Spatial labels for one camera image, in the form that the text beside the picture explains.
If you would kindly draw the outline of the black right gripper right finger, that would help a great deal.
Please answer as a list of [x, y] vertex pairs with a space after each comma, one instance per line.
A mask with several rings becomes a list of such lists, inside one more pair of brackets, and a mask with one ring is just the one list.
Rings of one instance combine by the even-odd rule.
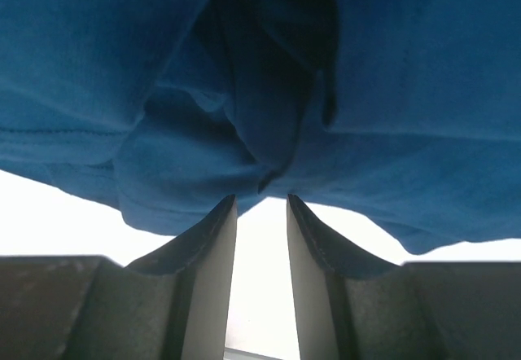
[[517, 262], [397, 266], [287, 198], [296, 329], [303, 359], [517, 359]]

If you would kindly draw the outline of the blue t shirt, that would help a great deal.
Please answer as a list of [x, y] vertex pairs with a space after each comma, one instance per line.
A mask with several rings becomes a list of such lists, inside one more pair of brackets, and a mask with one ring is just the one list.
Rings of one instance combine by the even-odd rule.
[[520, 235], [520, 0], [1, 0], [1, 168], [177, 235], [226, 195]]

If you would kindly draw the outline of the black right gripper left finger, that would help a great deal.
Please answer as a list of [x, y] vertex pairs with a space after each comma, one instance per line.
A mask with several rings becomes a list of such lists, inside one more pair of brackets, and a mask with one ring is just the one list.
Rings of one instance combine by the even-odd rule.
[[128, 266], [106, 257], [4, 257], [4, 359], [221, 359], [237, 233], [224, 198]]

